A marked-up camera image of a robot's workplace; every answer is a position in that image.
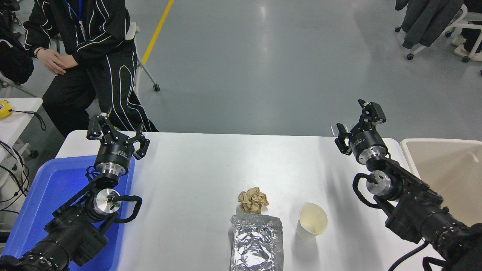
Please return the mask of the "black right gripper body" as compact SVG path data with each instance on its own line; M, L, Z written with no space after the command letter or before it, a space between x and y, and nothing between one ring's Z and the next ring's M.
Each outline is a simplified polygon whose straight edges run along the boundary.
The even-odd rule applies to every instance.
M387 156L388 153L386 144L376 130L355 134L349 140L349 146L355 158L367 158L367 153L369 152L374 152L382 157Z

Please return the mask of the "person's left hand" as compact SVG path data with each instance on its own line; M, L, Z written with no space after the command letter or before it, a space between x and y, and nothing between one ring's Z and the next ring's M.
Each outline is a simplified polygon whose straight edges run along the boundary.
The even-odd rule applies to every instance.
M58 59L61 62L61 67L63 69L70 69L79 65L72 55L60 55L58 56Z

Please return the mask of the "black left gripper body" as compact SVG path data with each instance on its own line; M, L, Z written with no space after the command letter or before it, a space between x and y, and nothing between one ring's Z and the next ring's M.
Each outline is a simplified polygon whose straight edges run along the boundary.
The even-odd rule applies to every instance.
M98 155L94 162L96 170L102 171L104 165L113 163L122 168L123 171L127 171L134 152L133 144L125 143L129 138L128 135L120 132L116 134L112 134L111 132L104 134L101 139Z

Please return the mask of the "person's right hand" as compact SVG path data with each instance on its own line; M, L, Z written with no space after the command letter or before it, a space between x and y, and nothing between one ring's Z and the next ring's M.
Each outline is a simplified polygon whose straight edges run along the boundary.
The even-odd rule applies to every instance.
M52 74L64 75L66 73L65 56L57 51L39 48L36 50L36 57Z

